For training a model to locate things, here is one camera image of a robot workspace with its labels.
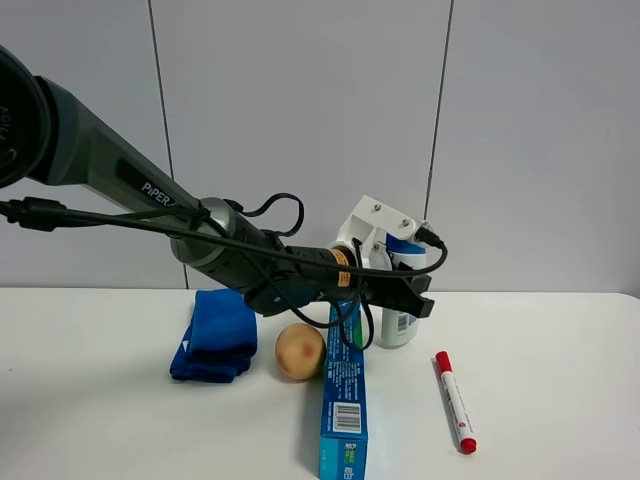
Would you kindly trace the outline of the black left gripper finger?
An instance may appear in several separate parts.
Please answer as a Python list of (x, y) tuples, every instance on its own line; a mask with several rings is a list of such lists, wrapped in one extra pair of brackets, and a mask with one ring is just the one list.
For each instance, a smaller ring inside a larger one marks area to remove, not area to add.
[(397, 270), (403, 273), (410, 273), (410, 276), (406, 277), (406, 280), (415, 293), (424, 293), (429, 289), (431, 283), (431, 276), (429, 274), (417, 274), (415, 268), (404, 262), (397, 264)]

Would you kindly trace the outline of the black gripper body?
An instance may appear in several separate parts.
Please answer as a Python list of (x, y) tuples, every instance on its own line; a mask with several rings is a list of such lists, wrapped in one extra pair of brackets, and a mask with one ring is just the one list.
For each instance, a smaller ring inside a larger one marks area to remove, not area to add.
[[(401, 272), (397, 270), (397, 266), (393, 266), (392, 270), (394, 272)], [(356, 285), (359, 280), (363, 280), (362, 295), (364, 296), (366, 302), (378, 307), (381, 307), (379, 305), (379, 300), (381, 297), (380, 295), (381, 283), (383, 279), (406, 279), (406, 277), (410, 276), (410, 273), (403, 273), (404, 277), (389, 277), (389, 276), (380, 277), (380, 276), (371, 275), (370, 273), (358, 275), (355, 272), (355, 267), (352, 268), (351, 274), (353, 275), (353, 278), (352, 278), (353, 285)]]

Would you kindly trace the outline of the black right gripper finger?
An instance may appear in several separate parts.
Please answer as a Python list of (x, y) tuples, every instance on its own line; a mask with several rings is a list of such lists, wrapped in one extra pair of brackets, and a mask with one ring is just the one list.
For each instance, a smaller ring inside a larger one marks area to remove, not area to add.
[(383, 279), (379, 305), (414, 317), (428, 317), (434, 301), (424, 297), (426, 292), (415, 293), (406, 279)]

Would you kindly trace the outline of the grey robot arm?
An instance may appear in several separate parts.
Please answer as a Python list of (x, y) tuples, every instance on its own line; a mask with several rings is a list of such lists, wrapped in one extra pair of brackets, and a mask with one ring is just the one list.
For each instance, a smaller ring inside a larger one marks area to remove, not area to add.
[(327, 248), (290, 246), (260, 229), (253, 213), (199, 199), (172, 180), (70, 92), (1, 54), (1, 183), (81, 185), (121, 208), (118, 215), (73, 210), (35, 197), (7, 200), (1, 213), (25, 229), (119, 226), (160, 233), (183, 264), (239, 292), (262, 316), (313, 302), (357, 301), (425, 318), (430, 267), (394, 262), (384, 241), (441, 248), (428, 223), (365, 198)]

